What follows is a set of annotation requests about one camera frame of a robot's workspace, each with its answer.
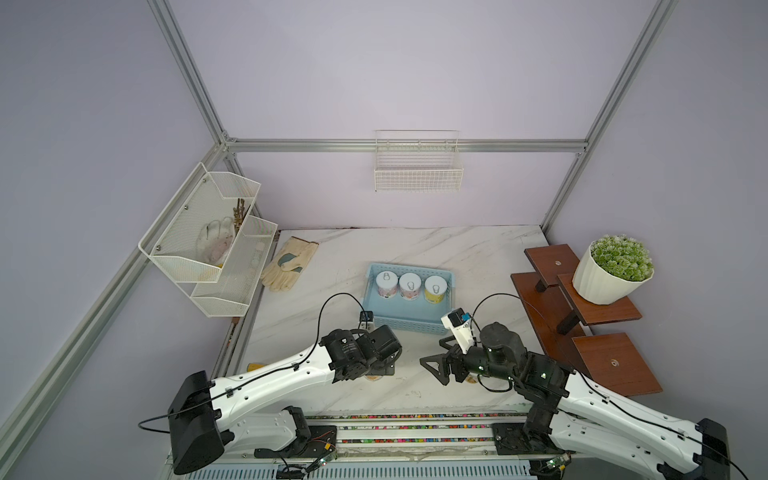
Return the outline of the clear plastic bag in shelf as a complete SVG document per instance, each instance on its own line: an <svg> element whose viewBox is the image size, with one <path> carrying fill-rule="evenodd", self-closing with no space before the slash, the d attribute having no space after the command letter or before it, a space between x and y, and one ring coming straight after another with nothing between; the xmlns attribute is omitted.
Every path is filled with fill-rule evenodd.
<svg viewBox="0 0 768 480"><path fill-rule="evenodd" d="M200 231L196 241L196 258L221 267L235 240L235 226L232 217L213 220Z"/></svg>

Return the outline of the yellow label can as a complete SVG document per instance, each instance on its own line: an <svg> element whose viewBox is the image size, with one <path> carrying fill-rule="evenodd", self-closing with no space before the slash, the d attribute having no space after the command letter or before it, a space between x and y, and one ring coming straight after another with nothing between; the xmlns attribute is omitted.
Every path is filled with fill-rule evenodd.
<svg viewBox="0 0 768 480"><path fill-rule="evenodd" d="M425 300L432 304L441 303L448 290L448 283L445 278L437 275L428 277L423 284L423 293Z"/></svg>

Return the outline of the beige work glove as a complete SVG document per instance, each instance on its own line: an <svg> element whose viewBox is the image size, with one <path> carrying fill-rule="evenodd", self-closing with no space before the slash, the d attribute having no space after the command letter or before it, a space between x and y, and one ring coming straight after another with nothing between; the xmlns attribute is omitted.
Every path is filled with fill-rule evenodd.
<svg viewBox="0 0 768 480"><path fill-rule="evenodd" d="M317 252L319 244L292 236L261 274L262 285L272 292L291 290Z"/></svg>

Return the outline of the aluminium frame rail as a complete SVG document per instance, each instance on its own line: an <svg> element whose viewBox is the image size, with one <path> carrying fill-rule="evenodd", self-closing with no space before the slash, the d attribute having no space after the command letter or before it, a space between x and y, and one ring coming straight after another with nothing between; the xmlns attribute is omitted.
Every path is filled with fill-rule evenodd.
<svg viewBox="0 0 768 480"><path fill-rule="evenodd" d="M458 139L458 140L377 140L377 139L233 139L227 143L233 152L321 153L374 152L379 149L468 153L579 153L588 142L573 139Z"/></svg>

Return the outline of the pink label can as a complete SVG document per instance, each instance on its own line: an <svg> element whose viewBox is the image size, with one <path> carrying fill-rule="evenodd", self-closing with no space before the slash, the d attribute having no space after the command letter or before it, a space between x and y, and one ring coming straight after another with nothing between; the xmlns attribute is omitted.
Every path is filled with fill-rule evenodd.
<svg viewBox="0 0 768 480"><path fill-rule="evenodd" d="M378 295L388 299L395 296L399 290L399 277L390 270L385 270L376 275L375 284Z"/></svg>
<svg viewBox="0 0 768 480"><path fill-rule="evenodd" d="M399 292L406 300L415 300L421 293L422 279L416 273L408 272L399 277Z"/></svg>

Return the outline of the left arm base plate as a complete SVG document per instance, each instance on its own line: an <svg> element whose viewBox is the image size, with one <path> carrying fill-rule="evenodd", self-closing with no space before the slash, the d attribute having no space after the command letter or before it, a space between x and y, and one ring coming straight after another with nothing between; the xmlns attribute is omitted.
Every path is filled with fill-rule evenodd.
<svg viewBox="0 0 768 480"><path fill-rule="evenodd" d="M254 450L257 459L320 458L335 448L338 428L333 425L310 426L301 430L297 437L281 450L258 448Z"/></svg>

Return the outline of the white pot green plant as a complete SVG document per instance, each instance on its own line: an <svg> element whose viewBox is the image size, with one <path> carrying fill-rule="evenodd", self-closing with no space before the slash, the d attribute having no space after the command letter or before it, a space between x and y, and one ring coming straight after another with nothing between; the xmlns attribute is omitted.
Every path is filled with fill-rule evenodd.
<svg viewBox="0 0 768 480"><path fill-rule="evenodd" d="M586 301L610 305L653 278L655 267L642 242L626 235L593 241L574 272L571 284Z"/></svg>

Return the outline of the light blue plastic basket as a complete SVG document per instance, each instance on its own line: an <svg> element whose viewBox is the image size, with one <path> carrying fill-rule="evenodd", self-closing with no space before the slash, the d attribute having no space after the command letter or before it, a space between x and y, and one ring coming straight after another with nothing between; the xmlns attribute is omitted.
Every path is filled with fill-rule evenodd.
<svg viewBox="0 0 768 480"><path fill-rule="evenodd" d="M406 300L401 297L398 290L397 294L391 298L385 299L380 297L376 288L375 278L378 273L385 270L394 272L398 277L408 272L419 275L422 279L420 295L415 300ZM424 281L432 275L441 276L448 283L445 298L439 304L427 302L423 293ZM374 313L373 325L375 327L389 325L393 330L438 336L448 334L448 330L441 322L441 317L454 307L456 281L451 271L411 265L372 263L368 267L366 280L367 285L362 304L365 310L370 310Z"/></svg>

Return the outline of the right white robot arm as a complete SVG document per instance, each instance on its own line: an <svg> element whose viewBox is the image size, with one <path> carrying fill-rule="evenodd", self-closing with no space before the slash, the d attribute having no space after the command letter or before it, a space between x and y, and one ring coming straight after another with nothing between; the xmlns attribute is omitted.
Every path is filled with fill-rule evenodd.
<svg viewBox="0 0 768 480"><path fill-rule="evenodd" d="M578 370L529 351L519 335L494 322L474 338L455 327L444 353L421 365L441 384L474 375L504 380L531 406L515 446L586 454L649 479L728 479L735 464L727 431L705 418L691 422L628 399Z"/></svg>

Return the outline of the brown wooden step shelf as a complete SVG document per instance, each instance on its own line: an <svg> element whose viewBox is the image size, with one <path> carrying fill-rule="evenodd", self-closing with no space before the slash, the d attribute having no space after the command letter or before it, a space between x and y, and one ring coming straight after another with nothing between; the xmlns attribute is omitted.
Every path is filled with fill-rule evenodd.
<svg viewBox="0 0 768 480"><path fill-rule="evenodd" d="M657 394L662 386L625 333L589 335L587 327L635 321L627 297L610 305L582 298L572 285L578 260L566 244L527 248L533 270L510 278L544 353L627 397Z"/></svg>

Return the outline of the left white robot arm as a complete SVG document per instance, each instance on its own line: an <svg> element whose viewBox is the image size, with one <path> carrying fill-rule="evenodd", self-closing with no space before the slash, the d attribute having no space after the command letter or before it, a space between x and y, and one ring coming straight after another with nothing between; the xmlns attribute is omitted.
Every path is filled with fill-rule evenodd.
<svg viewBox="0 0 768 480"><path fill-rule="evenodd" d="M263 408L315 386L391 376L402 345L388 326L335 329L312 346L258 370L211 379L187 376L167 410L173 472L185 475L218 460L228 446L294 455L309 441L303 411Z"/></svg>

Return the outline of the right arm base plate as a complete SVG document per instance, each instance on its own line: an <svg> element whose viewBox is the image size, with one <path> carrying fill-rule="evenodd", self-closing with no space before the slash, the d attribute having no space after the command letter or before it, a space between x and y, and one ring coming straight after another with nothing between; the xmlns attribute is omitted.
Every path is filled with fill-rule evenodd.
<svg viewBox="0 0 768 480"><path fill-rule="evenodd" d="M496 453L503 455L559 455L548 436L529 432L523 423L493 423L492 437Z"/></svg>

